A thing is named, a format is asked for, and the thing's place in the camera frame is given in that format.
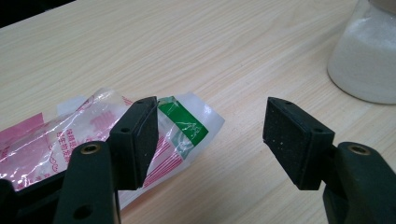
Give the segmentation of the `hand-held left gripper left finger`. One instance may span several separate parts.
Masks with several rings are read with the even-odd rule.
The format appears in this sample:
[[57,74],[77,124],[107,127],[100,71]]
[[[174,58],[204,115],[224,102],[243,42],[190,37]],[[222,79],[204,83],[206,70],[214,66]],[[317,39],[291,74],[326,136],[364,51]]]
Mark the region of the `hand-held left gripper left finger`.
[[143,186],[155,154],[157,98],[134,102],[114,125],[106,141],[75,148],[53,224],[121,224],[121,190]]

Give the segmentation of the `pink and white seasoning bag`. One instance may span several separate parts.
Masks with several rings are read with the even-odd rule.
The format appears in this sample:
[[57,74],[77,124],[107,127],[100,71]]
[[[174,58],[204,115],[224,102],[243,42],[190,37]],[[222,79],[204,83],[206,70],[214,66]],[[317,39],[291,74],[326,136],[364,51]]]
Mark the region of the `pink and white seasoning bag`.
[[[21,190],[64,171],[72,150],[105,141],[133,101],[111,89],[73,98],[57,107],[58,116],[39,113],[0,132],[0,178]],[[147,190],[185,170],[215,138],[224,123],[209,105],[188,92],[164,97],[158,105],[159,141],[141,188],[119,193],[125,207]]]

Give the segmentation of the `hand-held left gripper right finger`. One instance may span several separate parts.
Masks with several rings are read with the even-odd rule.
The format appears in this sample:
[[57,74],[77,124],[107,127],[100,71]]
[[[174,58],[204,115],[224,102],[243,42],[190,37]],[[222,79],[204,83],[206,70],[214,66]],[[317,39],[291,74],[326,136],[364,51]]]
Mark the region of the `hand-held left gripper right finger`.
[[373,148],[334,146],[335,132],[299,106],[267,99],[262,139],[300,190],[325,184],[330,224],[396,224],[396,173]]

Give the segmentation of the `clear jar with hinged lid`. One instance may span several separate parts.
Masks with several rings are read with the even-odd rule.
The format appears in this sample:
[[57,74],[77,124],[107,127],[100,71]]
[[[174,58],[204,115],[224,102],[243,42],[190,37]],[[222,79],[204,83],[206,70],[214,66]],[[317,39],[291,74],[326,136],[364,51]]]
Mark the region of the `clear jar with hinged lid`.
[[396,0],[358,0],[327,70],[346,93],[396,105]]

